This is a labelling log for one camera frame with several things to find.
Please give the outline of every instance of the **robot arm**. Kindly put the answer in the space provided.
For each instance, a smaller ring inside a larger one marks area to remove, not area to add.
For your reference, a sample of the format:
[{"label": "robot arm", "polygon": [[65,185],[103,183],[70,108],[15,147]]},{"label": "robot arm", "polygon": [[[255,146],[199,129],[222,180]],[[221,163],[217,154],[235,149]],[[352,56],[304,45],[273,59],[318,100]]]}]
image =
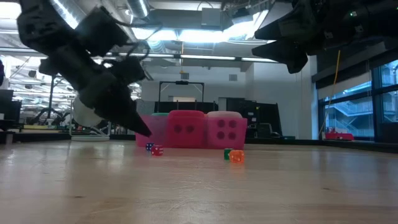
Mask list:
[{"label": "robot arm", "polygon": [[96,7],[73,30],[49,0],[20,0],[20,4],[17,23],[22,43],[48,56],[39,71],[61,74],[78,91],[80,101],[99,117],[150,136],[128,88],[145,78],[139,59],[127,56],[111,68],[91,59],[104,57],[115,45],[127,44],[127,35],[109,12]]}]

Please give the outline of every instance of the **staircase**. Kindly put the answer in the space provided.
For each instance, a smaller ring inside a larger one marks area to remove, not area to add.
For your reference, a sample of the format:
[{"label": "staircase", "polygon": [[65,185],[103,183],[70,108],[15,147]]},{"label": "staircase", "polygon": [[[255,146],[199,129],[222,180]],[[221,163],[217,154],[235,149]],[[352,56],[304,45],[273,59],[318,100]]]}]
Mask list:
[{"label": "staircase", "polygon": [[342,103],[336,103],[334,105],[331,105],[330,107],[338,109],[345,116],[357,116],[373,112],[373,103],[371,101],[356,104],[350,101],[346,101]]},{"label": "staircase", "polygon": [[328,127],[345,129],[347,132],[353,134],[354,136],[364,136],[364,137],[373,137],[374,130],[373,129],[358,129],[353,125],[348,124],[345,121],[338,121],[336,119],[330,119]]}]

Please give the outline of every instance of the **green die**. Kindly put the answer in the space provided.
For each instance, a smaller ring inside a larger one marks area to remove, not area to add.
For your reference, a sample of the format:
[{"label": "green die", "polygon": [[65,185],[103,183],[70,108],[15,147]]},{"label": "green die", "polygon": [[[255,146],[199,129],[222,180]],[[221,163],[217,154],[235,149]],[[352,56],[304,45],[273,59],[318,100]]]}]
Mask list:
[{"label": "green die", "polygon": [[229,160],[229,153],[234,149],[224,149],[224,159]]}]

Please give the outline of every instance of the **orange die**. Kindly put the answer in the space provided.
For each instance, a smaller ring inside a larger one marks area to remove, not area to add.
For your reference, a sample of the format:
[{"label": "orange die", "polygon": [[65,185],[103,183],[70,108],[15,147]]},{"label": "orange die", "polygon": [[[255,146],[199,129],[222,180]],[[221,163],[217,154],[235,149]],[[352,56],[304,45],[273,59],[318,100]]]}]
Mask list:
[{"label": "orange die", "polygon": [[243,163],[244,152],[242,150],[232,150],[229,153],[229,160],[234,163]]}]

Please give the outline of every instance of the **white robot part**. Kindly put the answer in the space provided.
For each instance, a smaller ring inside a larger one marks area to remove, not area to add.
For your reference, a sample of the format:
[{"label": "white robot part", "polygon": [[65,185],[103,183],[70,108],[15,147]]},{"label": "white robot part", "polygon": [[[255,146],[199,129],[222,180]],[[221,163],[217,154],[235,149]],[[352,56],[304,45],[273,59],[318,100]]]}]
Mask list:
[{"label": "white robot part", "polygon": [[80,125],[85,127],[94,127],[99,125],[102,121],[97,114],[94,113],[94,109],[86,107],[77,96],[73,101],[73,119]]}]

